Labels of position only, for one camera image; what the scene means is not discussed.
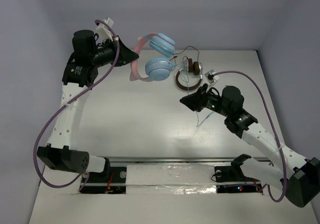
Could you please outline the pink blue cat-ear headphones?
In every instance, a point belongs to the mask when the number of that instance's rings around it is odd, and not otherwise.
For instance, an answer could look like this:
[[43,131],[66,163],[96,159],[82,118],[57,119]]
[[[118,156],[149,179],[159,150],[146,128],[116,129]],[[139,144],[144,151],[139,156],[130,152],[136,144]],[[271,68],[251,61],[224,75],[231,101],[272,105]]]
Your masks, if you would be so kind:
[[175,52],[175,41],[163,33],[149,33],[138,38],[134,52],[139,55],[147,42],[149,42],[149,46],[152,49],[164,55],[165,58],[149,60],[144,67],[145,74],[147,75],[145,78],[139,74],[138,61],[134,60],[131,62],[129,80],[132,82],[137,80],[143,82],[163,81],[170,76],[171,71],[173,70],[173,65],[170,62],[169,57]]

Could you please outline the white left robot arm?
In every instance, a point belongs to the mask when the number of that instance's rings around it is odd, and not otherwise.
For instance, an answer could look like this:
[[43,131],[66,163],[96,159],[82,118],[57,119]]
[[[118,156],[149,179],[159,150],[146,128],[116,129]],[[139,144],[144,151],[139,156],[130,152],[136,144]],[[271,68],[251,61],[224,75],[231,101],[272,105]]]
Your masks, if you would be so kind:
[[73,52],[64,69],[62,77],[62,97],[60,108],[42,129],[44,132],[51,122],[55,122],[52,133],[45,146],[39,142],[40,133],[34,145],[33,163],[42,182],[48,183],[40,171],[38,160],[51,170],[76,173],[78,176],[89,174],[106,181],[111,176],[108,158],[79,151],[77,137],[85,103],[90,91],[101,83],[98,69],[106,64],[112,68],[129,64],[139,58],[138,53],[130,50],[119,36],[97,43],[99,34],[91,30],[80,30],[72,38]]

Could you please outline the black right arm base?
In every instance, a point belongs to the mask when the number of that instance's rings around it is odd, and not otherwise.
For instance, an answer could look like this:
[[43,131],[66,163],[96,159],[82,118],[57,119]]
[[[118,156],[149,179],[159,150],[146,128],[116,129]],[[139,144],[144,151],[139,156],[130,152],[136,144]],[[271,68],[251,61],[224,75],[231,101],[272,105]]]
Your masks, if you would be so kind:
[[264,186],[258,180],[244,176],[241,165],[251,156],[242,154],[236,157],[229,166],[214,168],[211,181],[217,183],[217,193],[260,193],[263,194]]

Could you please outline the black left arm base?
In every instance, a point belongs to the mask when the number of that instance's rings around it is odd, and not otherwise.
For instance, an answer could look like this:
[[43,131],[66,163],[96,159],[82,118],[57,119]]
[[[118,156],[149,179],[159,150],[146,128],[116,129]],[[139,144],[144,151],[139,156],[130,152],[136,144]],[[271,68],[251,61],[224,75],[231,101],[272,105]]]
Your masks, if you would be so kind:
[[90,172],[82,177],[79,192],[82,194],[126,194],[125,165],[113,165],[106,158],[103,172]]

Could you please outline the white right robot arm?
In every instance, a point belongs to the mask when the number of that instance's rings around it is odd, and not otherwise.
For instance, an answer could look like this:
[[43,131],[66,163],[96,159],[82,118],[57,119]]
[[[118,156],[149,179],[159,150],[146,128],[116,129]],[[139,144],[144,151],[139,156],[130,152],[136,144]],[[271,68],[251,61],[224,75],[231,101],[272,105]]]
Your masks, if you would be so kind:
[[231,175],[236,180],[251,177],[283,191],[297,207],[305,207],[319,194],[319,159],[308,159],[277,142],[258,120],[244,108],[244,97],[235,86],[226,86],[222,94],[215,94],[204,84],[198,90],[180,99],[192,111],[207,108],[226,117],[224,124],[239,139],[264,154],[273,166],[264,165],[247,154],[232,161]]

